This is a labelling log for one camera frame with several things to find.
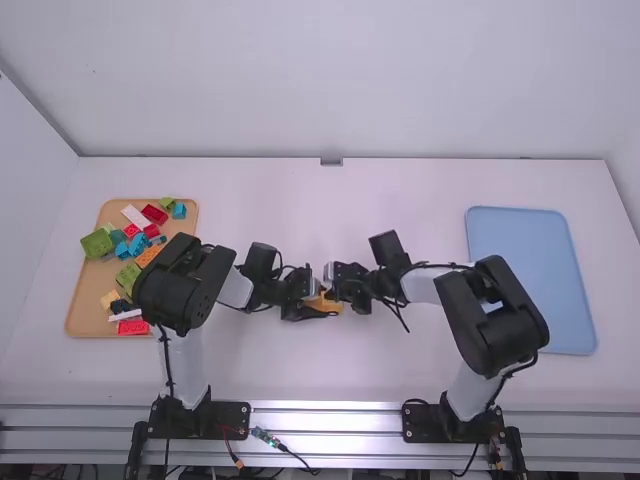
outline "green lego brick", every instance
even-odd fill
[[[162,197],[158,203],[164,208],[166,211],[170,212],[173,210],[174,205],[176,204],[175,199],[171,197]]]
[[[135,283],[136,278],[138,278],[138,275],[140,275],[141,271],[142,270],[140,270],[140,267],[138,267],[138,265],[131,262],[128,265],[125,265],[125,267],[116,275],[116,282],[118,282],[118,284],[125,289],[127,295],[129,295],[129,290],[130,288],[133,288],[133,284]]]
[[[109,233],[107,233],[104,228],[99,228],[95,232],[81,238],[80,244],[89,259],[99,258],[115,248],[115,245],[109,237]]]
[[[116,229],[116,227],[114,227],[113,223],[111,223],[111,222],[105,223],[100,228],[104,228],[107,231],[107,233],[111,233]]]

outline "white wall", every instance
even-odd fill
[[[0,72],[0,356],[77,162],[76,154]]]
[[[7,1],[0,58],[88,155],[605,157],[633,212],[639,18],[636,0]]]

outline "table surface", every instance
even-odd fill
[[[345,159],[341,168],[309,158],[82,160],[0,364],[0,402],[148,405],[155,397],[161,364],[153,341],[64,333],[83,261],[78,240],[101,205],[122,196],[193,198],[203,242],[234,248],[240,261],[252,241],[266,242],[285,263],[309,262],[318,276],[329,260],[373,267],[367,239],[392,228],[414,261],[466,261],[464,215],[474,205],[558,210],[598,349],[590,357],[541,355],[500,401],[640,411],[640,383],[631,380],[640,361],[640,247],[606,164],[595,160]],[[410,335],[381,306],[367,317],[349,311],[291,324],[277,312],[246,316],[218,305],[203,327],[213,396],[435,401],[459,353],[438,307],[410,306],[406,320]]]

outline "lego brick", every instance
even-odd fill
[[[183,220],[187,218],[187,206],[182,202],[177,202],[173,207],[173,213],[171,214],[176,220]]]
[[[144,230],[144,227],[148,227],[149,225],[151,225],[151,222],[147,220],[142,215],[142,213],[140,213],[140,211],[131,204],[124,207],[122,210],[120,210],[120,212],[140,230]]]
[[[142,310],[136,308],[135,310],[129,310],[128,312],[118,313],[117,315],[109,315],[110,322],[119,322],[120,320],[128,320],[134,317],[142,315]]]
[[[118,285],[125,288],[126,290],[127,286],[133,286],[133,283],[136,281],[138,275],[140,275],[140,272],[140,267],[138,267],[135,263],[128,263],[116,275],[116,282],[118,282]]]
[[[119,228],[116,228],[115,230],[109,232],[109,237],[111,238],[111,241],[114,245],[118,245],[120,242],[124,242],[127,240],[127,234]]]
[[[102,228],[81,238],[80,244],[82,245],[84,254],[89,259],[99,258],[109,253],[115,247],[107,231]]]
[[[135,310],[138,307],[136,307],[133,303],[127,302],[124,298],[119,298],[118,300],[114,300],[113,302],[111,302],[109,308],[111,308],[111,311],[114,315],[118,315],[122,312],[130,312],[131,310]]]
[[[137,234],[139,234],[141,231],[142,230],[136,227],[133,223],[130,223],[129,225],[124,227],[124,234],[127,236],[127,238],[133,238]]]
[[[160,235],[159,237],[153,237],[151,239],[151,243],[153,245],[158,245],[160,243],[165,243],[167,241],[166,235]]]
[[[145,227],[142,231],[148,238],[153,238],[160,235],[160,229],[155,223],[152,223],[148,227]]]
[[[158,203],[167,212],[170,212],[171,210],[173,210],[173,207],[175,206],[176,201],[171,197],[162,197],[160,200],[158,200]]]
[[[118,323],[119,336],[147,335],[150,330],[151,327],[142,317],[138,317],[136,320],[127,320]]]
[[[118,245],[116,245],[116,256],[120,260],[126,260],[131,256],[131,254],[129,253],[129,245],[127,245],[126,242],[120,242]]]
[[[111,290],[104,297],[100,299],[100,305],[102,305],[102,309],[106,312],[111,308],[111,302],[115,302],[120,299],[120,295],[115,290]]]
[[[109,233],[109,234],[111,234],[111,232],[113,232],[116,229],[116,227],[114,227],[113,223],[111,223],[111,222],[105,223],[100,228],[104,228],[107,231],[107,233]]]
[[[139,256],[144,252],[145,247],[150,246],[151,242],[144,233],[138,233],[129,245],[129,255],[133,257]]]
[[[138,258],[136,258],[136,264],[140,268],[144,268],[151,263],[151,260],[155,258],[155,256],[160,253],[162,247],[160,245],[153,245],[147,248],[144,252],[140,254]]]
[[[147,206],[142,209],[142,214],[153,223],[156,223],[158,225],[163,225],[164,222],[166,222],[169,218],[169,215],[164,213],[159,208],[154,207],[150,203],[147,203]]]

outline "red lego brick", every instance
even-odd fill
[[[118,335],[147,335],[151,327],[142,317],[135,317],[132,320],[123,320],[118,322]]]
[[[136,227],[133,223],[130,223],[124,228],[123,232],[127,236],[127,238],[133,238],[138,233],[140,233],[140,229]]]
[[[153,223],[157,223],[158,225],[164,224],[164,222],[169,218],[169,215],[150,203],[147,203],[147,206],[142,209],[142,214],[148,220],[151,220]]]
[[[155,223],[152,223],[148,227],[144,227],[142,231],[147,235],[147,238],[153,238],[160,235],[160,229]]]

